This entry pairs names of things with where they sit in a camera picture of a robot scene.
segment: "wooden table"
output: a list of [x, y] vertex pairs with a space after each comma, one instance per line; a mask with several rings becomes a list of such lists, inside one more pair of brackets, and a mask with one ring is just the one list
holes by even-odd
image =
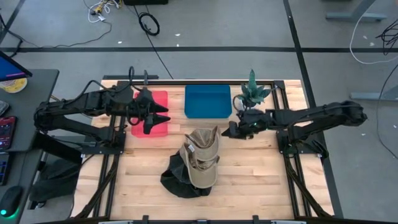
[[[110, 87], [116, 85], [117, 80], [105, 80], [102, 84]], [[306, 108], [300, 80], [285, 80], [285, 85], [290, 109]], [[293, 218], [284, 160], [275, 131], [263, 131], [251, 140], [222, 137], [218, 180], [209, 196], [184, 199], [168, 192], [160, 183], [160, 175], [169, 164], [169, 156], [183, 143], [184, 134], [215, 125], [224, 131], [228, 120], [187, 119], [183, 85], [151, 85], [149, 89], [166, 90], [169, 94], [169, 135], [136, 138], [131, 135], [131, 127], [126, 128], [126, 148], [119, 161], [111, 220], [141, 220], [143, 215], [149, 215], [151, 220], [251, 220], [253, 215], [259, 215], [260, 219]], [[231, 85], [231, 96], [239, 93], [240, 86]], [[265, 103], [257, 107], [274, 108], [272, 97], [268, 96]], [[235, 114], [233, 109], [229, 120], [238, 120]], [[97, 127], [108, 124], [107, 116], [92, 122]], [[308, 190], [325, 211], [333, 214], [320, 159], [314, 154], [302, 154], [300, 158]], [[94, 156], [81, 169], [72, 215], [82, 210], [97, 189], [102, 160], [103, 156]], [[304, 215], [297, 187], [296, 193], [300, 214]]]

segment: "blue tray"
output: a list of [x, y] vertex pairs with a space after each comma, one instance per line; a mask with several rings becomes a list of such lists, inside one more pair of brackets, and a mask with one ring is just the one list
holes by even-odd
[[229, 118], [232, 113], [229, 85], [187, 85], [185, 115], [188, 118]]

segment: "concrete floor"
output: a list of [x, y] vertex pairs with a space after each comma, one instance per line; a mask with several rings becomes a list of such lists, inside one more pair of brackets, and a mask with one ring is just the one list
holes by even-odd
[[[86, 0], [89, 5], [96, 3]], [[302, 47], [347, 48], [354, 23], [326, 21], [327, 11], [350, 11], [359, 1], [290, 0]], [[2, 0], [0, 13], [10, 18], [17, 1]], [[294, 47], [284, 4], [263, 0], [170, 0], [166, 6], [149, 6], [160, 22], [156, 47]], [[37, 45], [72, 44], [106, 32], [106, 24], [90, 24], [83, 1], [26, 0], [11, 30]], [[360, 24], [354, 47], [382, 47], [375, 39], [397, 19], [394, 0], [376, 1], [370, 12], [385, 13], [388, 19]], [[112, 32], [101, 40], [76, 47], [150, 47], [137, 18], [125, 7], [105, 14]], [[15, 47], [7, 35], [0, 47]], [[15, 57], [27, 68], [56, 68], [60, 76], [54, 95], [73, 98], [88, 80], [103, 75], [127, 74], [130, 65], [139, 73], [168, 79], [153, 52], [31, 52]], [[160, 52], [174, 78], [246, 78], [251, 68], [258, 78], [302, 79], [294, 52]], [[385, 60], [395, 55], [362, 53], [364, 61]], [[361, 65], [349, 53], [304, 53], [305, 64], [318, 105], [349, 99], [352, 91], [379, 91], [397, 61]], [[393, 75], [387, 84], [398, 84]], [[331, 164], [345, 218], [398, 221], [398, 161], [383, 148], [376, 134], [376, 103], [359, 101], [369, 120], [358, 128], [339, 127], [325, 131]], [[384, 142], [398, 153], [396, 103], [381, 103], [380, 132]], [[75, 119], [90, 122], [82, 116]], [[42, 209], [24, 212], [22, 223], [61, 220], [67, 217], [71, 197], [56, 198]]]

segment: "pink tray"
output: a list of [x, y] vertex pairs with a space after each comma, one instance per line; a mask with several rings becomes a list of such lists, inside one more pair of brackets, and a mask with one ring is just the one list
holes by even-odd
[[[154, 98], [155, 102], [167, 107], [168, 99], [167, 99], [167, 91], [153, 91], [152, 97]], [[158, 113], [158, 115], [167, 116], [167, 112]], [[137, 122], [137, 118], [133, 118], [132, 122]], [[144, 122], [141, 121], [138, 125], [133, 126], [131, 128], [131, 134], [137, 138], [156, 138], [156, 137], [163, 137], [168, 135], [169, 129], [167, 122], [155, 125], [150, 134], [144, 134]]]

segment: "black fabric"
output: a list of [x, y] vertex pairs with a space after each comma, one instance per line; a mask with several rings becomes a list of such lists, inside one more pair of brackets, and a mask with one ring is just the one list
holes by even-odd
[[51, 198], [73, 194], [79, 170], [79, 165], [63, 159], [45, 166], [39, 180], [32, 186], [29, 199], [44, 202]]
[[170, 156], [170, 164], [160, 178], [162, 185], [172, 194], [181, 198], [207, 196], [211, 187], [199, 189], [191, 184], [188, 168], [180, 156], [180, 152]]

